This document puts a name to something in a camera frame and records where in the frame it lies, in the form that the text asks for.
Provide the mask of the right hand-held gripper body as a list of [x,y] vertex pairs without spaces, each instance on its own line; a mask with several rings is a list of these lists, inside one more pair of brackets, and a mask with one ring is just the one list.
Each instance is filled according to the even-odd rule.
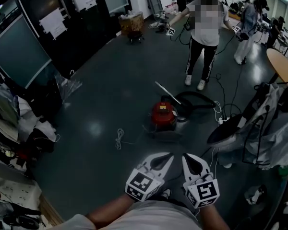
[[193,208],[214,204],[220,196],[218,181],[209,169],[206,169],[203,176],[185,182],[183,188]]

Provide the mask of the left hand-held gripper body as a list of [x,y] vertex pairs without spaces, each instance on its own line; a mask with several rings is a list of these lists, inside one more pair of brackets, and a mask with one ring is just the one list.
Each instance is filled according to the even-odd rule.
[[145,201],[164,184],[164,180],[146,167],[133,169],[127,179],[124,192],[136,201]]

